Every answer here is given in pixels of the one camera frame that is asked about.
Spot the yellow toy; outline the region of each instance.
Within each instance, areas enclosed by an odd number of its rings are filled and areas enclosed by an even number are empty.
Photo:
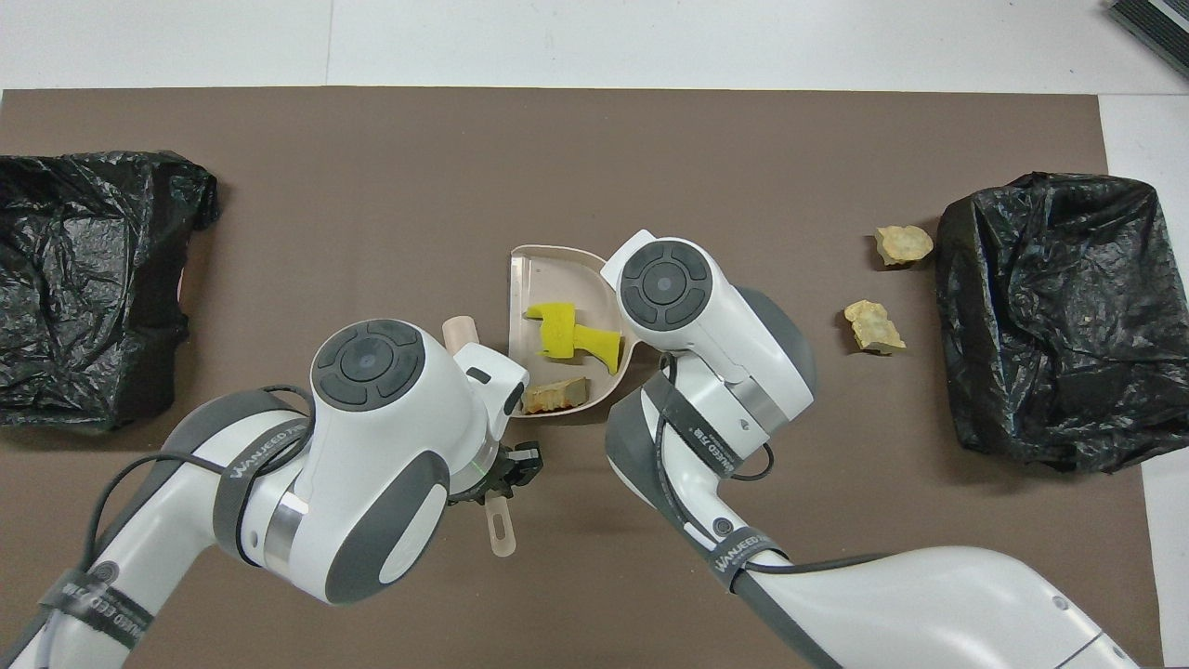
[[[615,374],[619,370],[619,333],[578,324],[574,313],[572,302],[545,302],[524,311],[526,317],[541,318],[539,355],[565,360],[574,358],[574,349],[581,349]]]

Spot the black trash bag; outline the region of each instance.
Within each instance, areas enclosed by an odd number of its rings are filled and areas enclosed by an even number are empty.
[[[937,304],[962,446],[1116,472],[1189,440],[1189,309],[1156,190],[1040,173],[950,204]]]
[[[168,409],[187,242],[218,216],[215,177],[176,153],[0,157],[0,425]]]

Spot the round center button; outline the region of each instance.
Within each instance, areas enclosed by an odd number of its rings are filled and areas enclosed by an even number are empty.
[[[671,263],[656,263],[644,272],[644,296],[658,304],[671,304],[685,292],[685,272]]]
[[[342,351],[342,375],[352,381],[371,381],[392,366],[392,347],[379,337],[356,340]]]

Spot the circular button pad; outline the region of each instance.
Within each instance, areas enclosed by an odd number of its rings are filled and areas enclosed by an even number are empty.
[[[426,367],[417,328],[400,320],[357,322],[334,334],[314,359],[314,391],[344,411],[371,411],[407,393]]]
[[[712,278],[700,251],[666,239],[646,244],[628,258],[619,295],[640,324],[667,332],[688,324],[706,308]]]

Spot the beige cylindrical handle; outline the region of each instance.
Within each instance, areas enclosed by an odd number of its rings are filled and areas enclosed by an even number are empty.
[[[455,315],[442,323],[442,340],[446,342],[446,351],[454,355],[463,347],[470,343],[479,343],[479,330],[474,327],[474,318],[468,315]]]
[[[455,315],[443,322],[442,342],[446,343],[449,355],[457,354],[467,345],[478,345],[479,329],[474,326],[474,318],[468,315]],[[487,491],[483,503],[483,513],[487,517],[491,553],[497,557],[508,557],[516,551],[516,535],[512,532],[512,516],[508,511],[508,499]]]

